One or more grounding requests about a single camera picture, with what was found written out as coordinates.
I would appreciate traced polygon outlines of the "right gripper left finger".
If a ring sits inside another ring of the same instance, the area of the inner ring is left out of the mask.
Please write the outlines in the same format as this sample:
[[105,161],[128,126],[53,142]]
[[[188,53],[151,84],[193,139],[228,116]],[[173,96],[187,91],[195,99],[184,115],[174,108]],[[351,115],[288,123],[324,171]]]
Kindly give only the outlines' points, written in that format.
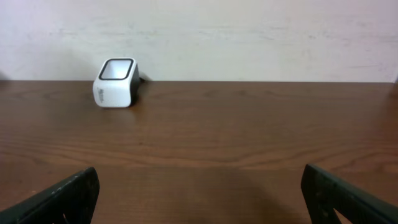
[[90,224],[99,191],[97,172],[88,167],[1,211],[1,223]]

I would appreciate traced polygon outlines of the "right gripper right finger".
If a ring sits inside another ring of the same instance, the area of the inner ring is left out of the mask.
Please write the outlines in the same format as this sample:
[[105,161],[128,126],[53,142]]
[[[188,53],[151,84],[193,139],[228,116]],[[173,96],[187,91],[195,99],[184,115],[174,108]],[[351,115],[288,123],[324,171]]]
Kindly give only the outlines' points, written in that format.
[[307,164],[301,190],[312,223],[340,223],[337,213],[351,223],[397,223],[397,207]]

